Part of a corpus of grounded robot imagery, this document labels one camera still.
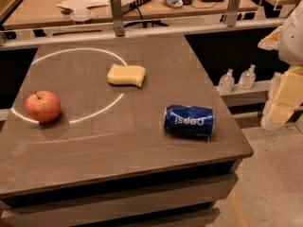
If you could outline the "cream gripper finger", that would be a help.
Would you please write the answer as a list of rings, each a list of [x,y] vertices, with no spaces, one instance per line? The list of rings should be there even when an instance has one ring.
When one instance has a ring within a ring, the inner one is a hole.
[[[297,109],[303,103],[303,67],[291,66],[281,76],[274,105]]]
[[[286,124],[293,114],[293,109],[268,101],[265,103],[260,124],[267,131],[278,130]]]

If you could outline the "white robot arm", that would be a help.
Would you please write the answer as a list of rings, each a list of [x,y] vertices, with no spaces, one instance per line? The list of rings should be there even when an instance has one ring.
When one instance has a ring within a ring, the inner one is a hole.
[[[261,126],[272,131],[284,126],[303,103],[303,1],[282,26],[258,43],[258,48],[276,50],[279,59],[290,65],[283,74],[275,73],[271,80]]]

